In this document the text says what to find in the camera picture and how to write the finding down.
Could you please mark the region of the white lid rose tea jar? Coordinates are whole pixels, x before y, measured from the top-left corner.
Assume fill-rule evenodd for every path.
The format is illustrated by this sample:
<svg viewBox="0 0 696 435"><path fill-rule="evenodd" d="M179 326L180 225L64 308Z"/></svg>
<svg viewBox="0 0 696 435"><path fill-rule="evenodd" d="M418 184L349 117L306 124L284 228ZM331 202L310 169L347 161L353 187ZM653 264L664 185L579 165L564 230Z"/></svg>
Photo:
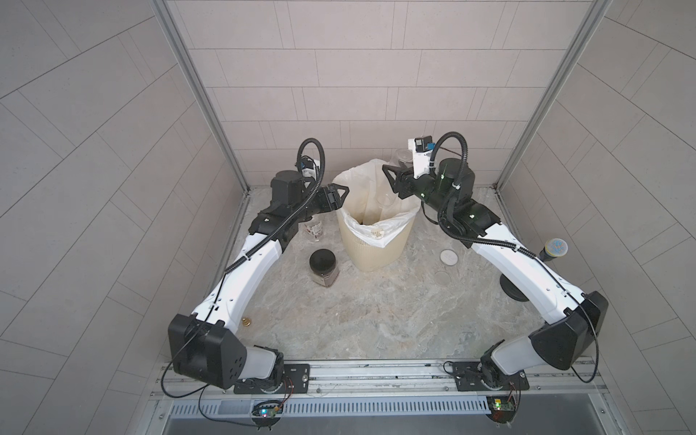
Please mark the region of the white lid rose tea jar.
<svg viewBox="0 0 696 435"><path fill-rule="evenodd" d="M320 217L312 217L303 223L304 233L313 241L319 242L324 235L324 222Z"/></svg>

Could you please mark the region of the black lid glass jar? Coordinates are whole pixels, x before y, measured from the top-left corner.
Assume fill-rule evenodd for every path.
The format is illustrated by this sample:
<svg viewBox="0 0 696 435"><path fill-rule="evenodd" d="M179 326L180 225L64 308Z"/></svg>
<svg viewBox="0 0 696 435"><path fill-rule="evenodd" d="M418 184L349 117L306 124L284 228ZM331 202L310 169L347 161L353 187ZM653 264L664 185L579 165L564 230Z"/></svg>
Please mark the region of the black lid glass jar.
<svg viewBox="0 0 696 435"><path fill-rule="evenodd" d="M339 267L333 251L321 248L315 251L309 259L311 277L320 286L333 286L339 276Z"/></svg>

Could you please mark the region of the white jar lid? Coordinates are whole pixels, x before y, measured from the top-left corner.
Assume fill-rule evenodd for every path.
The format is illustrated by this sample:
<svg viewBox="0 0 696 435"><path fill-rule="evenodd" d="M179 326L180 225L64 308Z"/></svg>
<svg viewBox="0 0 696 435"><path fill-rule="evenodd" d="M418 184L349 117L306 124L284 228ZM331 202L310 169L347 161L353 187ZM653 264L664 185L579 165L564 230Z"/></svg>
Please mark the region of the white jar lid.
<svg viewBox="0 0 696 435"><path fill-rule="evenodd" d="M459 262L459 256L451 249L444 249L440 252L440 261L442 261L445 266L456 266Z"/></svg>

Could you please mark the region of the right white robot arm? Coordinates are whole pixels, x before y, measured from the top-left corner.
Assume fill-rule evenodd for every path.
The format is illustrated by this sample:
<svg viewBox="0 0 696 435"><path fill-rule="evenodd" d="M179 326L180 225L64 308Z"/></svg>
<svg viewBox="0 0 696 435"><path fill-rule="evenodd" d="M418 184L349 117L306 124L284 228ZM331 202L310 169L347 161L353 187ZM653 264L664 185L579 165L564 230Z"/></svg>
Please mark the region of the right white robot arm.
<svg viewBox="0 0 696 435"><path fill-rule="evenodd" d="M405 167L385 165L382 171L399 198L415 197L435 210L442 231L496 266L544 319L538 330L495 344L481 357L481 371L489 384L501 375L541 364L570 370L589 347L598 348L607 299L560 277L521 244L495 213L473 199L474 174L466 164L446 159L439 172L420 177Z"/></svg>

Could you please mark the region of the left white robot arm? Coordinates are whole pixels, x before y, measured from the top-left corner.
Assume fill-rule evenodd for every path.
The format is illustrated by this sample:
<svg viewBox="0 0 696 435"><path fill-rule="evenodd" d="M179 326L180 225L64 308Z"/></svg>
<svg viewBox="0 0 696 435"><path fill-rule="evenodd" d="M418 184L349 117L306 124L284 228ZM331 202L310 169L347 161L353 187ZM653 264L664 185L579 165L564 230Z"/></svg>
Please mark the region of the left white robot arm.
<svg viewBox="0 0 696 435"><path fill-rule="evenodd" d="M282 385L282 353L242 344L237 330L252 295L300 224L340 210L350 190L335 183L320 186L318 176L297 170L279 172L271 188L269 206L252 221L239 256L221 281L190 315L176 315L170 322L170 369L175 373L222 390L246 381L266 391Z"/></svg>

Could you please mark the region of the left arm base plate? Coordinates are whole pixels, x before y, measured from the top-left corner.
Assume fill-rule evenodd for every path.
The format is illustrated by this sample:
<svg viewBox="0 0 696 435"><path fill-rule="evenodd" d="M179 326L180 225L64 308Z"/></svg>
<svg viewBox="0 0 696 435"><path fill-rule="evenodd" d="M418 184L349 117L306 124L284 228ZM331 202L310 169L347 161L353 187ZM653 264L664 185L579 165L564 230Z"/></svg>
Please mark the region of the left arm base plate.
<svg viewBox="0 0 696 435"><path fill-rule="evenodd" d="M273 373L271 379L248 379L234 385L235 394L304 394L308 392L311 366L309 364L285 364L281 374Z"/></svg>

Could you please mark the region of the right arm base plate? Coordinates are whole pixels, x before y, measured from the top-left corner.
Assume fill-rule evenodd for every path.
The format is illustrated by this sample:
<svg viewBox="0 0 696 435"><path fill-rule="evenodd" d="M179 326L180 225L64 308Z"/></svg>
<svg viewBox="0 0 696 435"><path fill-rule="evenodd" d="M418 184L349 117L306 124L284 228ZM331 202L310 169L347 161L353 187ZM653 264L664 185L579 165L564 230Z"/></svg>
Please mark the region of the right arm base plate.
<svg viewBox="0 0 696 435"><path fill-rule="evenodd" d="M443 371L451 376L457 391L467 392L511 392L528 391L530 388L527 375L521 371L514 375L502 374L496 381L486 381L478 361L446 361L442 364Z"/></svg>

